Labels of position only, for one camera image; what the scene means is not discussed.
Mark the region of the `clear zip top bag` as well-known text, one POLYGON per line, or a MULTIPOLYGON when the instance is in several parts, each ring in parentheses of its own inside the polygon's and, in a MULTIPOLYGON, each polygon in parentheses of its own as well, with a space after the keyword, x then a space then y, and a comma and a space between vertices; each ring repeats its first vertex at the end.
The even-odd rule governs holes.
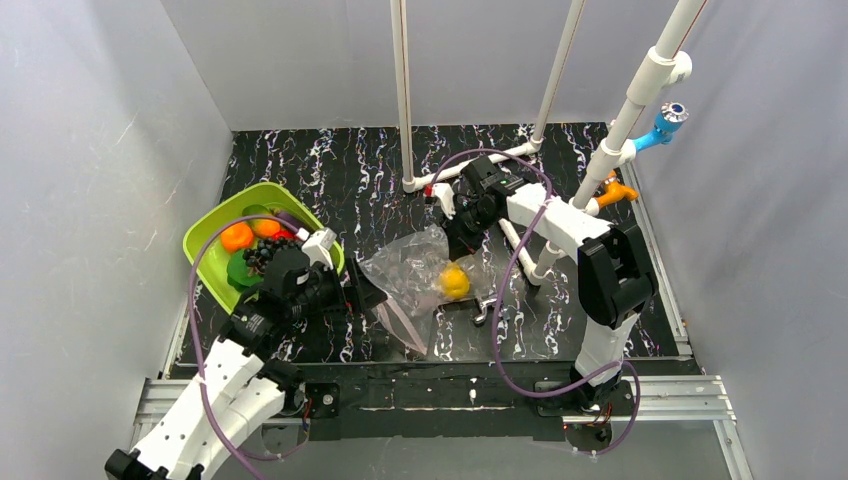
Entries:
POLYGON ((428 353, 439 307, 487 297, 496 290, 497 274, 481 253, 449 260, 446 235, 436 225, 386 244, 360 267, 388 295, 370 312, 404 347, 422 355, 428 353), (449 263, 459 265, 471 281, 470 292, 462 300, 448 300, 440 291, 438 277, 449 263))

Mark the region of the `yellow fake fruit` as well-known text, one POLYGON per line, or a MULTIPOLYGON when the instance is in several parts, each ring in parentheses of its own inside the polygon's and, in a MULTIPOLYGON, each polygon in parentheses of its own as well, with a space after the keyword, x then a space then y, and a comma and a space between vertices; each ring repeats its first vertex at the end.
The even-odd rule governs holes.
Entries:
POLYGON ((462 300, 471 289, 471 281, 465 271, 456 263, 449 263, 438 277, 442 295, 448 300, 462 300))

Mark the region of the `red fake apple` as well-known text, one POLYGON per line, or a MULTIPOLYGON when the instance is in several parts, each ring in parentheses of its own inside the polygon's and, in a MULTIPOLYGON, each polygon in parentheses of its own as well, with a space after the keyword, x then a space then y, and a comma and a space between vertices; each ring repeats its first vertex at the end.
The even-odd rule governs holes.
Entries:
POLYGON ((290 231, 288 231, 288 230, 286 230, 286 229, 281 229, 281 230, 279 230, 278 232, 276 232, 275 234, 273 234, 273 235, 270 237, 270 239, 271 239, 271 240, 273 240, 273 241, 286 241, 286 242, 289 242, 289 241, 294 241, 294 240, 296 240, 296 236, 295 236, 292 232, 290 232, 290 231))

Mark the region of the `dark fake grape bunch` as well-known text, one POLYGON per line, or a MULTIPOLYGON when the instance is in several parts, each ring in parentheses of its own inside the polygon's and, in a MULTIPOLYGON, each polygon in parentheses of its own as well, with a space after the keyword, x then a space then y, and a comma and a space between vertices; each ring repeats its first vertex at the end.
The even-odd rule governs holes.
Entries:
POLYGON ((263 275, 274 256, 283 250, 293 249, 299 244, 293 239, 279 237, 260 240, 253 248, 247 248, 242 253, 242 259, 251 274, 263 275))

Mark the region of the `purple fake eggplant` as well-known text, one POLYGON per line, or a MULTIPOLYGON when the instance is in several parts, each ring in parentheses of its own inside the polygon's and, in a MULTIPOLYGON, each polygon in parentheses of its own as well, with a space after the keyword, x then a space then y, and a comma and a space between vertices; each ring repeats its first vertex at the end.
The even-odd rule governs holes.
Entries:
POLYGON ((305 224, 296 216, 285 210, 279 210, 275 213, 278 219, 283 220, 287 225, 290 225, 294 230, 305 229, 305 224))

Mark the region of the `green fake leafy vegetable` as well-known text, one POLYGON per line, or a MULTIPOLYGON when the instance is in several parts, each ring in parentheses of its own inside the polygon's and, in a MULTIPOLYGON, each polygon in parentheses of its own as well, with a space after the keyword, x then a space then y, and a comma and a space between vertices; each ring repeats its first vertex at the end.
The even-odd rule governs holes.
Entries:
POLYGON ((263 277, 244 258, 245 250, 233 253, 226 265, 227 283, 239 292, 262 282, 263 277))

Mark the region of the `yellow green fake mango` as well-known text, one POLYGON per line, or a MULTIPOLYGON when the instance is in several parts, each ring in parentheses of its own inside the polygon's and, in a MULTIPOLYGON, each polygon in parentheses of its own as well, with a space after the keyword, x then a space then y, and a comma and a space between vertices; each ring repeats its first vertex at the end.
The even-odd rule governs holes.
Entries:
MULTIPOLYGON (((247 216, 257 216, 257 215, 259 215, 259 216, 261 216, 261 215, 273 216, 274 213, 267 206, 260 205, 260 204, 253 204, 253 205, 248 205, 247 207, 245 207, 242 210, 242 215, 245 216, 245 217, 247 217, 247 216)), ((247 223, 250 226, 253 233, 261 239, 274 237, 275 235, 279 234, 282 230, 281 225, 276 220, 250 219, 250 220, 247 221, 247 223)))

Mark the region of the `orange fake fruit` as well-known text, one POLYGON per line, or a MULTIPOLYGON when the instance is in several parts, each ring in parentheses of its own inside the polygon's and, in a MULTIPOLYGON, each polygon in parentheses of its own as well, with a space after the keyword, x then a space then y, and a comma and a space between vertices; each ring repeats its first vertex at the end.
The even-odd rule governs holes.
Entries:
POLYGON ((229 254, 251 247, 254 240, 254 232, 247 222, 233 224, 219 235, 222 248, 229 254))

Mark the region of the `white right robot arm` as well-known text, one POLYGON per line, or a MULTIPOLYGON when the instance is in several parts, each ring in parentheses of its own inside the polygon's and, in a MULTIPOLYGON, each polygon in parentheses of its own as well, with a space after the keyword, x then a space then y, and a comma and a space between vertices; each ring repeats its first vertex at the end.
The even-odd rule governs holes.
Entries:
POLYGON ((563 398, 581 409, 605 403, 618 386, 625 345, 645 306, 658 292, 658 281, 639 225, 612 224, 581 211, 554 192, 543 173, 530 181, 506 172, 486 150, 461 175, 472 194, 460 204, 450 184, 430 182, 429 202, 443 212, 440 226, 449 257, 476 252, 484 233, 501 220, 524 227, 526 236, 548 241, 553 257, 569 257, 577 266, 577 292, 587 324, 569 382, 549 391, 530 391, 507 378, 517 393, 534 399, 563 398))

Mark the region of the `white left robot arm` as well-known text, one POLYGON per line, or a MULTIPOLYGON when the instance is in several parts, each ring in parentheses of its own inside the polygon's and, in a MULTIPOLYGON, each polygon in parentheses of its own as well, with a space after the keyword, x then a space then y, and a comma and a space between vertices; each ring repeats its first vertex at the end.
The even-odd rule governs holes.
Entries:
POLYGON ((245 459, 240 445, 304 382, 298 367, 275 355, 282 336, 313 318, 364 313, 387 300, 353 258, 345 263, 349 285, 335 267, 299 249, 276 251, 164 417, 134 447, 107 459, 107 477, 210 479, 228 458, 245 459))

